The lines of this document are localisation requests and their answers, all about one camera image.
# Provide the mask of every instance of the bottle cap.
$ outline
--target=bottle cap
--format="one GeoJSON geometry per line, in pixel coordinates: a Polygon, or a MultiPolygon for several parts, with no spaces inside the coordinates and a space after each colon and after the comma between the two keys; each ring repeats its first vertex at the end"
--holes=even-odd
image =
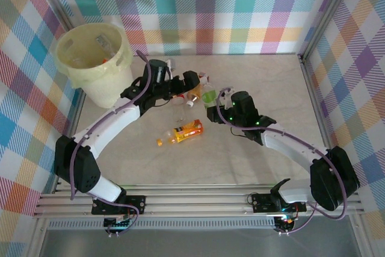
{"type": "Polygon", "coordinates": [[[187,104],[190,108],[192,108],[193,105],[194,105],[194,102],[193,102],[193,101],[187,101],[186,104],[187,104]]]}
{"type": "Polygon", "coordinates": [[[203,85],[208,83],[207,77],[205,77],[205,76],[201,77],[199,80],[200,80],[200,83],[203,85]]]}

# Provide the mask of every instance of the plaid wall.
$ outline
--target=plaid wall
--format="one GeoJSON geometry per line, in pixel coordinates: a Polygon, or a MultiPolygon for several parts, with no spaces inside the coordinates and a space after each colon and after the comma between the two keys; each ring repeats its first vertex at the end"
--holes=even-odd
{"type": "Polygon", "coordinates": [[[301,48],[300,48],[298,54],[303,55],[303,53],[305,52],[305,49],[307,48],[310,40],[312,39],[316,27],[321,22],[321,19],[324,16],[325,10],[328,7],[330,1],[331,0],[323,0],[322,4],[319,6],[317,14],[313,19],[312,25],[310,26],[310,29],[306,34],[305,40],[304,40],[303,44],[301,45],[301,48]]]}
{"type": "Polygon", "coordinates": [[[343,0],[310,62],[330,137],[354,164],[385,254],[385,0],[343,0]]]}
{"type": "Polygon", "coordinates": [[[322,0],[61,0],[73,23],[123,27],[152,55],[296,52],[322,0]]]}
{"type": "Polygon", "coordinates": [[[56,139],[78,92],[50,49],[64,32],[46,0],[0,0],[0,256],[26,245],[40,192],[52,185],[56,139]]]}

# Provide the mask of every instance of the marble floor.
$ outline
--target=marble floor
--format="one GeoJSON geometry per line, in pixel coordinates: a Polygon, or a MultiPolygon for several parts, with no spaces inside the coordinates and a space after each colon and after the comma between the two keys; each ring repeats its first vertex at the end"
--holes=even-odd
{"type": "MultiPolygon", "coordinates": [[[[260,114],[276,119],[287,131],[307,142],[322,145],[297,56],[210,55],[174,59],[177,64],[174,75],[186,70],[202,71],[210,76],[217,90],[225,86],[233,86],[236,91],[246,90],[260,114]]],[[[131,68],[136,78],[142,74],[144,63],[135,57],[131,68]]],[[[104,111],[86,98],[78,131],[104,111]]],[[[226,125],[211,123],[203,104],[186,110],[186,122],[202,121],[205,128],[202,135],[158,147],[156,139],[168,129],[177,127],[171,112],[170,104],[152,108],[122,130],[97,159],[104,177],[128,185],[274,184],[284,178],[308,176],[304,169],[282,154],[233,136],[226,125]]]]}

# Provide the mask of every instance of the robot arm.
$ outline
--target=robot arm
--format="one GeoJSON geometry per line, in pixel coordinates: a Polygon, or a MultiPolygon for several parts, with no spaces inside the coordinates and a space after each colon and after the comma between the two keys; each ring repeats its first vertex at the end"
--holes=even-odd
{"type": "MultiPolygon", "coordinates": [[[[132,200],[127,199],[124,189],[100,174],[96,159],[104,147],[122,129],[154,107],[158,99],[167,101],[175,95],[192,90],[199,84],[199,77],[195,72],[183,73],[184,80],[180,80],[178,76],[171,76],[170,68],[164,61],[150,60],[149,65],[150,75],[145,68],[143,76],[137,78],[130,87],[124,90],[115,105],[92,125],[72,138],[62,136],[57,140],[54,171],[67,182],[70,182],[71,156],[75,147],[83,140],[76,153],[73,176],[75,188],[80,192],[92,194],[109,202],[132,203],[132,200]],[[165,79],[166,73],[169,76],[168,80],[165,79]],[[132,105],[126,107],[125,105],[144,90],[149,78],[150,85],[145,93],[132,105]],[[94,128],[92,133],[88,133],[101,119],[105,120],[94,128]]],[[[114,212],[119,214],[120,211],[124,211],[124,208],[117,207],[114,212]]]]}
{"type": "MultiPolygon", "coordinates": [[[[118,204],[133,204],[140,210],[140,213],[144,212],[146,197],[127,196],[124,189],[100,174],[96,158],[123,128],[154,107],[156,100],[167,101],[199,84],[199,78],[195,72],[185,72],[183,74],[184,80],[180,80],[178,76],[171,76],[167,64],[163,61],[150,60],[149,65],[151,67],[150,74],[147,69],[144,70],[143,76],[136,79],[121,94],[121,98],[113,108],[100,119],[104,119],[107,114],[110,114],[111,117],[93,129],[91,134],[88,131],[100,119],[72,138],[60,137],[56,143],[54,167],[56,175],[69,182],[70,159],[75,147],[83,140],[75,158],[75,188],[82,193],[89,193],[117,204],[114,206],[98,203],[93,208],[93,214],[126,214],[127,209],[118,206],[118,204]],[[166,73],[169,74],[168,80],[165,80],[166,73]],[[136,98],[144,90],[149,78],[150,85],[145,93],[132,105],[125,107],[130,100],[136,98]]],[[[227,109],[224,106],[220,107],[221,114],[231,124],[242,128],[259,126],[283,131],[275,120],[258,113],[251,96],[246,91],[231,95],[231,104],[232,107],[227,106],[227,109]]],[[[207,114],[212,122],[223,123],[216,107],[208,108],[207,114]]],[[[310,173],[309,179],[285,179],[271,189],[270,194],[252,196],[253,204],[256,204],[253,205],[254,212],[295,212],[295,210],[299,210],[293,206],[294,203],[299,206],[300,203],[296,203],[313,200],[325,209],[333,211],[342,203],[342,192],[334,173],[330,171],[329,166],[322,158],[316,159],[314,151],[305,148],[285,135],[267,129],[243,130],[243,132],[250,140],[283,153],[310,173]]],[[[359,182],[345,151],[339,147],[330,150],[325,147],[317,147],[317,149],[331,159],[337,168],[343,179],[347,196],[353,194],[358,189],[359,182]]],[[[305,206],[300,208],[300,211],[306,210],[305,206]]]]}
{"type": "MultiPolygon", "coordinates": [[[[359,180],[343,149],[338,146],[332,149],[313,146],[314,149],[309,149],[289,138],[288,135],[296,137],[285,132],[274,119],[260,115],[253,99],[246,91],[234,93],[231,100],[232,107],[227,110],[224,106],[219,106],[221,116],[226,122],[240,128],[265,128],[242,131],[248,139],[281,152],[310,173],[309,179],[282,180],[271,190],[270,196],[260,194],[253,196],[253,200],[256,201],[253,206],[254,212],[284,211],[290,208],[292,203],[307,201],[316,201],[326,210],[334,211],[343,202],[342,190],[334,171],[322,157],[315,154],[316,150],[330,159],[337,169],[347,197],[359,188],[359,180]]],[[[208,108],[207,115],[212,122],[224,123],[217,107],[208,108]]]]}

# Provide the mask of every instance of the white bottle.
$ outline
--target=white bottle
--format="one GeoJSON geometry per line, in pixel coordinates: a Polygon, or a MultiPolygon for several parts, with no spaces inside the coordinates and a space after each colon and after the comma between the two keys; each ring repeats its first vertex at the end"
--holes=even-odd
{"type": "Polygon", "coordinates": [[[217,105],[218,94],[215,91],[214,86],[208,82],[207,77],[200,78],[201,90],[202,90],[202,101],[205,108],[214,107],[217,105]]]}

